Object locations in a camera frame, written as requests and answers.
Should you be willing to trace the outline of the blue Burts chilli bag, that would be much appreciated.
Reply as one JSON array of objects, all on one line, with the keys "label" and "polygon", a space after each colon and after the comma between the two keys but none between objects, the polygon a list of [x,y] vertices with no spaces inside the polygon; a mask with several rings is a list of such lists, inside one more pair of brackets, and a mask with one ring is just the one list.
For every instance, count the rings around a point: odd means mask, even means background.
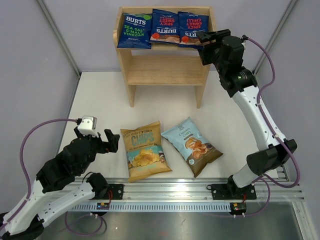
[{"label": "blue Burts chilli bag", "polygon": [[197,32],[207,32],[209,17],[207,15],[191,12],[178,12],[179,17],[179,46],[182,48],[202,49],[204,44],[200,42]]},{"label": "blue Burts chilli bag", "polygon": [[175,44],[180,43],[179,16],[177,13],[153,9],[151,43]]}]

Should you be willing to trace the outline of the tan kettle cooked chips bag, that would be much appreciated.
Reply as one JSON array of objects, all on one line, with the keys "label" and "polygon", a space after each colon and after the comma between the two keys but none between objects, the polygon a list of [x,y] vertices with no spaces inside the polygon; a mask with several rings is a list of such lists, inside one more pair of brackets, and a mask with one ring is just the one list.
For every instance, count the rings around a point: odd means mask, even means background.
[{"label": "tan kettle cooked chips bag", "polygon": [[136,129],[121,129],[120,132],[126,154],[128,182],[172,171],[162,147],[159,121]]}]

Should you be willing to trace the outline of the blue Burts sea salt bag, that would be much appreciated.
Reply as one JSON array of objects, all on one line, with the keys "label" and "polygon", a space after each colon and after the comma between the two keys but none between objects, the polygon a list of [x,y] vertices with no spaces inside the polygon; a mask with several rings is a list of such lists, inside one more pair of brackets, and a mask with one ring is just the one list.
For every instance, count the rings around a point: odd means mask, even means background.
[{"label": "blue Burts sea salt bag", "polygon": [[152,14],[123,14],[123,26],[117,47],[120,49],[151,49]]}]

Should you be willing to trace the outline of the light blue cassava chips bag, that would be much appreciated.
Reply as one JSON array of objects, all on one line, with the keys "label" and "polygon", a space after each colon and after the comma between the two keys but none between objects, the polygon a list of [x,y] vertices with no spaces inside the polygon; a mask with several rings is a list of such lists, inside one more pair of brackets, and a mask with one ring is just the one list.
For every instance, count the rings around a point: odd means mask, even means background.
[{"label": "light blue cassava chips bag", "polygon": [[200,175],[207,164],[213,163],[223,155],[202,136],[190,117],[162,132],[161,136],[181,154],[195,178]]}]

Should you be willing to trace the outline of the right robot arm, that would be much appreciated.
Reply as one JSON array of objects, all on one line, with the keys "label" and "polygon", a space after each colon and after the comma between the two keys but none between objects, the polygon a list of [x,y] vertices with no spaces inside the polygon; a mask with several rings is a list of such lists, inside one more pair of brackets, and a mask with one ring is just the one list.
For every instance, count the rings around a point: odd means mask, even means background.
[{"label": "right robot arm", "polygon": [[257,152],[246,157],[246,165],[231,175],[224,184],[211,184],[214,200],[255,200],[254,183],[271,170],[292,160],[297,149],[294,139],[287,137],[273,121],[262,99],[266,85],[259,87],[253,72],[243,65],[245,41],[253,39],[243,35],[232,36],[230,30],[198,31],[196,36],[203,49],[198,51],[202,64],[214,65],[221,86],[241,109],[254,135]]}]

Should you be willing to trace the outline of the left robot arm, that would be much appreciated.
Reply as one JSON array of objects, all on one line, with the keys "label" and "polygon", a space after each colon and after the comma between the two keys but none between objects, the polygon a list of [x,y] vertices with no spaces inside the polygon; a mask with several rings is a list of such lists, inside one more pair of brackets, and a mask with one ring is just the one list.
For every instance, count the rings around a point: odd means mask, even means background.
[{"label": "left robot arm", "polygon": [[101,136],[83,135],[76,138],[36,174],[30,193],[10,212],[0,215],[2,240],[34,240],[57,217],[76,205],[91,199],[103,199],[109,190],[105,177],[97,172],[69,193],[50,202],[65,186],[73,183],[95,160],[97,154],[116,153],[120,135],[105,129],[107,142]]}]

